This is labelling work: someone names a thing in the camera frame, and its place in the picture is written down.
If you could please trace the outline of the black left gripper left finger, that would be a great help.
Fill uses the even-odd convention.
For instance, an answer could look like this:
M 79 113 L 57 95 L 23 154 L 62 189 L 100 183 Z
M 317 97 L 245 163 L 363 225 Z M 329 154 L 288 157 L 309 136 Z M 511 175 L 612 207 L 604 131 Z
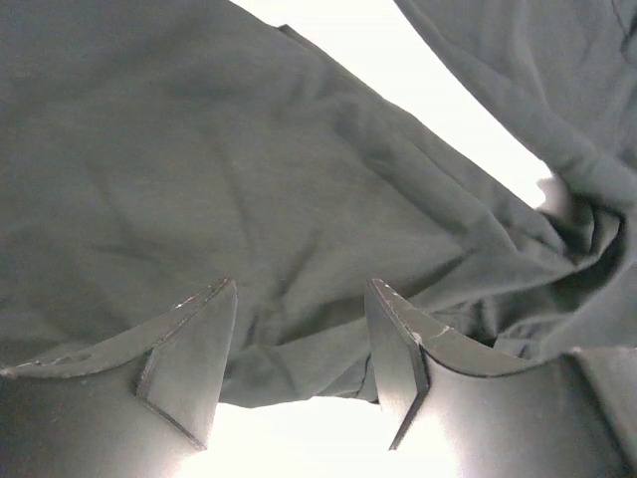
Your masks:
M 177 475 L 208 447 L 237 303 L 227 279 L 88 348 L 3 368 L 2 475 Z

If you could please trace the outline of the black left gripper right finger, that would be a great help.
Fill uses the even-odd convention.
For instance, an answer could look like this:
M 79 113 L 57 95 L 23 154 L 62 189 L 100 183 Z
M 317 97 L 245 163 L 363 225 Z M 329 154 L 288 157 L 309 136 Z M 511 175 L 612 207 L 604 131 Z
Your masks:
M 632 477 L 636 353 L 501 354 L 368 282 L 365 318 L 390 449 L 422 477 Z

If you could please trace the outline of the black trousers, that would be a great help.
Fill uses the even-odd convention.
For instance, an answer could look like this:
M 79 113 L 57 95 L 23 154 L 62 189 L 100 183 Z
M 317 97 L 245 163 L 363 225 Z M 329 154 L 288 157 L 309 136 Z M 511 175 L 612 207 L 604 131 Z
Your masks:
M 223 278 L 221 398 L 372 401 L 369 279 L 498 352 L 636 343 L 636 5 L 402 1 L 564 184 L 542 212 L 288 27 L 228 1 L 1 5 L 1 363 Z

